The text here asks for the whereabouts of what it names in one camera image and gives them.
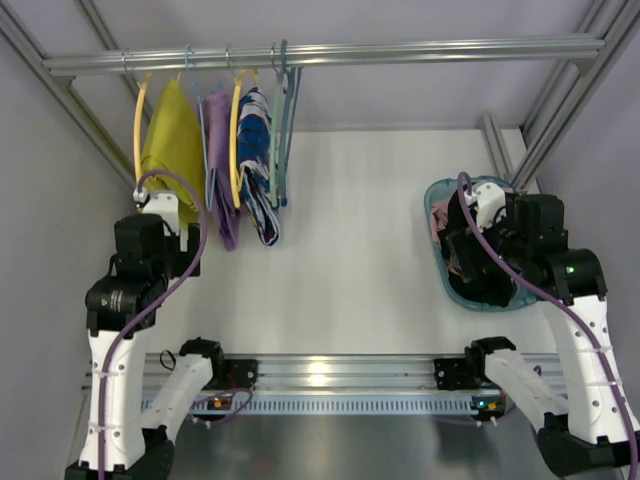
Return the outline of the blue white patterned trousers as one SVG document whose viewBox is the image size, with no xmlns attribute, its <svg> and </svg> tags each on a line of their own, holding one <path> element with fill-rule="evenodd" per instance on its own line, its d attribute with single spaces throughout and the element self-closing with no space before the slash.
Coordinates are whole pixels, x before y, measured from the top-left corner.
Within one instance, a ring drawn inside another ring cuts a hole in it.
<svg viewBox="0 0 640 480">
<path fill-rule="evenodd" d="M 270 200 L 271 120 L 268 101 L 259 87 L 241 97 L 237 128 L 239 194 L 265 246 L 274 246 L 280 236 L 279 205 L 273 206 Z"/>
</svg>

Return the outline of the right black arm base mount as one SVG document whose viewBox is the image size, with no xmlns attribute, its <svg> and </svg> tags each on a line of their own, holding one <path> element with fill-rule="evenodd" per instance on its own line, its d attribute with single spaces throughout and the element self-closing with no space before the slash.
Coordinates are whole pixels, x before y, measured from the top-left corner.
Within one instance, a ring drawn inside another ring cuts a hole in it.
<svg viewBox="0 0 640 480">
<path fill-rule="evenodd" d="M 433 366 L 438 390 L 476 390 L 480 386 L 475 367 L 464 358 L 436 358 Z"/>
</svg>

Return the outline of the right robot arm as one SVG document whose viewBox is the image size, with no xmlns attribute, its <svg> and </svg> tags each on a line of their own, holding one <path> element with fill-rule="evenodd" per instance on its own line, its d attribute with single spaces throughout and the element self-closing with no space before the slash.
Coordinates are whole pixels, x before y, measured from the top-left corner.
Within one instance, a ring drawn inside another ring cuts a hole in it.
<svg viewBox="0 0 640 480">
<path fill-rule="evenodd" d="M 639 422 L 627 403 L 608 332 L 598 257 L 569 245 L 563 202 L 481 183 L 427 209 L 447 286 L 505 310 L 520 292 L 549 324 L 565 380 L 555 393 L 503 336 L 472 342 L 466 376 L 498 387 L 526 416 L 547 467 L 566 477 L 606 468 L 639 475 Z"/>
</svg>

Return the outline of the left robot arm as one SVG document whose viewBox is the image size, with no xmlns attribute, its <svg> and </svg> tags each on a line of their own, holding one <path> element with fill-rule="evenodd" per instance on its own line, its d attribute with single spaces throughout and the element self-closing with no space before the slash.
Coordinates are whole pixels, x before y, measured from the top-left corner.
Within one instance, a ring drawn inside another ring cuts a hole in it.
<svg viewBox="0 0 640 480">
<path fill-rule="evenodd" d="M 169 215 L 136 213 L 114 226 L 108 273 L 87 292 L 91 403 L 87 433 L 67 479 L 165 479 L 175 443 L 197 395 L 224 373 L 220 343 L 201 337 L 180 348 L 169 378 L 143 407 L 148 344 L 157 311 L 187 278 L 200 273 L 206 238 L 198 223 L 182 240 Z"/>
</svg>

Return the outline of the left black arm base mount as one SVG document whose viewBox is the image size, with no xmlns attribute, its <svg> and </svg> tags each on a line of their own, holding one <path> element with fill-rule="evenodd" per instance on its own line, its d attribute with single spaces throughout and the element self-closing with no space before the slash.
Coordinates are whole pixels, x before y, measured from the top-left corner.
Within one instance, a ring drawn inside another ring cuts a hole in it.
<svg viewBox="0 0 640 480">
<path fill-rule="evenodd" d="M 212 390 L 252 389 L 258 380 L 257 359 L 228 359 L 217 361 L 213 377 L 207 386 Z"/>
</svg>

